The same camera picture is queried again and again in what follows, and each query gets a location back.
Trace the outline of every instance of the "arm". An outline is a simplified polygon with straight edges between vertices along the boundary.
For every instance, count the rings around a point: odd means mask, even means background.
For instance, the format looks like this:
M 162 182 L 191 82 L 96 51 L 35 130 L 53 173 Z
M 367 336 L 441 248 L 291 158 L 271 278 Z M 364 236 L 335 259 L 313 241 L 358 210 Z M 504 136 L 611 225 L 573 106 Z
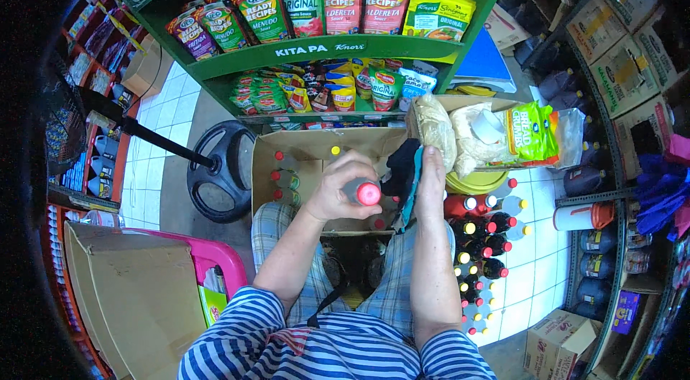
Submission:
M 432 336 L 461 329 L 460 289 L 453 274 L 451 247 L 443 221 L 445 183 L 446 171 L 439 150 L 425 147 L 415 200 L 418 230 L 410 282 L 415 344 L 419 350 Z
M 285 314 L 297 300 L 311 268 L 323 225 L 339 218 L 365 219 L 381 207 L 350 203 L 341 188 L 352 179 L 377 180 L 371 160 L 351 150 L 323 170 L 319 186 L 299 210 L 288 229 L 263 262 L 253 286 L 275 293 Z

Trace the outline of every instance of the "yellow bottle cap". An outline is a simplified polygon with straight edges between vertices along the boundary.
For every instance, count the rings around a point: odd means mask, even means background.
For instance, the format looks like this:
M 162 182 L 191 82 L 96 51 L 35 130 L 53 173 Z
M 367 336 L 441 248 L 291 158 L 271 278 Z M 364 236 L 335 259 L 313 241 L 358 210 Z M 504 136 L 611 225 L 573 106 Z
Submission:
M 459 255 L 457 255 L 457 261 L 459 261 L 461 264 L 468 264 L 470 262 L 470 254 L 462 252 Z

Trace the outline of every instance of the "forearm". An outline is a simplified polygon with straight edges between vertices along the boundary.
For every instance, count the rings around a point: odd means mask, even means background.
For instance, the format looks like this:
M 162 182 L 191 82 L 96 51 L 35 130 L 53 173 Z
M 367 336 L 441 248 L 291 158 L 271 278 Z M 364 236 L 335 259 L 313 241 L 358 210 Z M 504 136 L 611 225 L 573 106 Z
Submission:
M 410 283 L 410 305 L 419 349 L 434 335 L 460 329 L 460 289 L 441 218 L 419 221 Z
M 287 315 L 304 287 L 323 222 L 301 208 L 268 255 L 253 287 L 275 293 Z

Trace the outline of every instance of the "striped shirt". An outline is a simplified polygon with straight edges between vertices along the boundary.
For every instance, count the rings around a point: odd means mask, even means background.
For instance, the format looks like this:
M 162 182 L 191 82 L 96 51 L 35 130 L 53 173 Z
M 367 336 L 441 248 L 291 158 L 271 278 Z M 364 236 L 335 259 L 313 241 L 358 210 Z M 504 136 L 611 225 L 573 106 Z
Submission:
M 420 352 L 401 333 L 360 312 L 319 315 L 319 329 L 285 327 L 271 292 L 243 287 L 180 361 L 178 379 L 490 379 L 477 346 L 457 330 Z

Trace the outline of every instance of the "plaid shorts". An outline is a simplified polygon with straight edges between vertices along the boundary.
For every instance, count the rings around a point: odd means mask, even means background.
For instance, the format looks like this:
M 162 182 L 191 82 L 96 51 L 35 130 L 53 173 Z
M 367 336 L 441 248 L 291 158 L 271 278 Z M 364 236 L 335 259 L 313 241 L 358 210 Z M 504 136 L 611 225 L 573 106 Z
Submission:
M 268 254 L 275 246 L 295 217 L 295 209 L 281 203 L 266 203 L 259 208 L 254 215 L 252 224 L 252 250 L 254 252 L 254 265 L 257 273 Z M 448 241 L 451 244 L 453 257 L 455 253 L 455 238 L 450 226 L 446 224 Z M 381 283 L 374 293 L 359 307 L 358 312 L 366 312 L 382 319 L 391 325 L 403 336 L 413 336 L 412 310 L 410 308 L 410 278 L 412 276 L 412 259 L 415 245 L 417 225 L 403 234 L 392 237 L 386 249 L 384 274 Z M 323 269 L 325 257 L 321 244 L 317 245 L 311 269 L 306 277 L 306 282 L 299 294 L 295 305 L 290 309 L 286 324 L 292 327 L 303 324 L 317 310 L 323 299 L 332 292 L 333 287 Z M 351 311 L 350 307 L 338 298 L 330 306 L 323 309 L 322 313 L 335 311 Z

